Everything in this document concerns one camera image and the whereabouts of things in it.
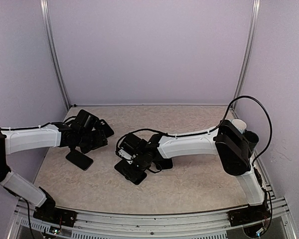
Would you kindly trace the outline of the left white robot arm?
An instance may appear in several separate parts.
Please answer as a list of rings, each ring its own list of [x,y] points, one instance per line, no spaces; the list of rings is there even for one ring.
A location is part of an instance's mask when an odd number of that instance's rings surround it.
[[[47,220],[56,221],[60,211],[53,198],[14,172],[7,165],[6,156],[32,149],[67,147],[66,159],[86,171],[94,162],[87,153],[106,146],[112,135],[114,131],[104,119],[86,110],[80,110],[64,122],[24,128],[0,127],[0,185],[39,208]]]

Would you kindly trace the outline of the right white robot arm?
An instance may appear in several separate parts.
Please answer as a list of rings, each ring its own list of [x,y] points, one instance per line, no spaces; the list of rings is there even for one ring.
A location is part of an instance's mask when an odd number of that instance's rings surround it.
[[[151,165],[156,172],[171,169],[172,159],[189,155],[217,155],[224,171],[235,176],[242,187],[248,207],[245,217],[255,221],[264,211],[266,192],[262,178],[254,167],[253,154],[259,137],[246,129],[239,119],[224,119],[214,128],[182,134],[154,131],[149,140],[130,132],[118,141],[116,155],[121,161],[115,169],[133,184],[140,184]]]

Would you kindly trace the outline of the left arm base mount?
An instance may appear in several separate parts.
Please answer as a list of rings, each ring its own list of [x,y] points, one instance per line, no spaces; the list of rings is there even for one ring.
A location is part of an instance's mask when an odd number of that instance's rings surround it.
[[[72,210],[61,208],[54,208],[51,212],[44,212],[43,210],[36,209],[33,217],[45,222],[58,224],[60,226],[74,227],[77,213]]]

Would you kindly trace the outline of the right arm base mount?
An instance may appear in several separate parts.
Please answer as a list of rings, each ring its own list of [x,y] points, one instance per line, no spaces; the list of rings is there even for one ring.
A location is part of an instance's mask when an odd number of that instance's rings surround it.
[[[227,214],[232,227],[261,221],[271,216],[270,210],[263,205],[230,210]]]

